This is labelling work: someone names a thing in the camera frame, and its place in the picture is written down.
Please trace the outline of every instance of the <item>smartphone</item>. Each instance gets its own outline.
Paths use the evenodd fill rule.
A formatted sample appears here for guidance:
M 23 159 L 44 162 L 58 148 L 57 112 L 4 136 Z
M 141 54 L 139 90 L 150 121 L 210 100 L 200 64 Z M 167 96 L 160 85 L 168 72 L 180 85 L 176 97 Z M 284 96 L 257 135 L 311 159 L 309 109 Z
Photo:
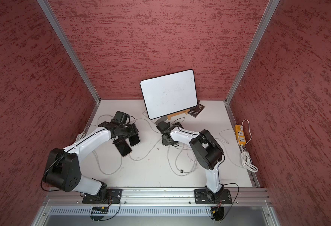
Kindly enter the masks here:
M 120 152 L 121 156 L 127 156 L 130 152 L 132 152 L 132 149 L 129 147 L 128 143 L 123 140 L 119 142 L 119 138 L 114 140 L 115 147 L 117 147 L 118 151 Z
M 139 144 L 140 141 L 141 140 L 140 140 L 138 134 L 135 134 L 129 138 L 129 143 L 130 143 L 131 147 L 133 147 L 136 144 Z

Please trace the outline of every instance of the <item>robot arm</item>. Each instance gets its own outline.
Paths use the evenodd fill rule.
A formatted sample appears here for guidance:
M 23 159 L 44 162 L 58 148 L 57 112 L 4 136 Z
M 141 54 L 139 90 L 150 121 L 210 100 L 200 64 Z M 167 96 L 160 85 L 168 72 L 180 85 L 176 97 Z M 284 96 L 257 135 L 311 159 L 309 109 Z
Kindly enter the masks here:
M 123 150 L 120 150 L 120 148 L 124 148 L 124 145 L 127 145 L 125 139 L 137 137 L 135 140 L 139 140 L 135 124 L 126 123 L 127 120 L 130 120 L 129 115 L 117 111 L 114 119 L 110 122 L 103 122 L 86 137 L 64 149 L 53 149 L 49 153 L 42 181 L 65 192 L 84 192 L 97 197 L 98 200 L 106 199 L 107 185 L 82 175 L 79 164 L 94 149 L 111 138 L 118 136 L 115 142 L 123 144 L 117 146 L 121 153 Z
M 180 123 L 170 125 L 164 121 L 160 122 L 157 128 L 162 133 L 163 145 L 174 145 L 179 142 L 190 145 L 197 161 L 205 169 L 207 196 L 212 202 L 217 202 L 223 190 L 218 174 L 223 150 L 209 131 L 188 131 L 183 129 Z

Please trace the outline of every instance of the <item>whiteboard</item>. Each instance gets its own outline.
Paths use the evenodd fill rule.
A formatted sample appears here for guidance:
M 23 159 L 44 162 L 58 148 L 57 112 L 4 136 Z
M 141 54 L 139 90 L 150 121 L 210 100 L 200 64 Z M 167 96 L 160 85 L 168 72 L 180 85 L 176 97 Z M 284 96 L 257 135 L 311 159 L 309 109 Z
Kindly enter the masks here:
M 197 105 L 193 70 L 143 80 L 141 89 L 150 119 Z

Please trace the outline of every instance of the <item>power strip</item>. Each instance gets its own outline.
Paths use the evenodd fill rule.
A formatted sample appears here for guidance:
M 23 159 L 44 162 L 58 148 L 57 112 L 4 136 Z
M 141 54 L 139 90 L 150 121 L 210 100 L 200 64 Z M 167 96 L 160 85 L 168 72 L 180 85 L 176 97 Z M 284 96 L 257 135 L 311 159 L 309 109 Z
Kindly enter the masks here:
M 236 133 L 236 137 L 238 137 L 238 144 L 244 146 L 246 144 L 246 138 L 244 136 L 243 129 L 240 128 L 240 125 L 235 125 L 234 131 Z

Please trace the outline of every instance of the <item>wooden easel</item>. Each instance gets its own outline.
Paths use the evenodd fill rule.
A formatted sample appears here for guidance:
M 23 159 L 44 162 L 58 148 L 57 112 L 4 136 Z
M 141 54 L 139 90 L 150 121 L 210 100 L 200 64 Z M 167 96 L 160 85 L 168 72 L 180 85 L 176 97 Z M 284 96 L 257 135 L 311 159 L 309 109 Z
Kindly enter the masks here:
M 176 113 L 173 113 L 173 114 L 167 115 L 168 120 L 170 120 L 173 116 L 180 115 L 180 114 L 183 114 L 183 113 L 185 113 L 186 115 L 188 115 L 188 111 L 189 111 L 189 109 L 186 109 L 186 110 L 184 110 L 184 111 L 178 111 L 178 112 L 176 112 Z

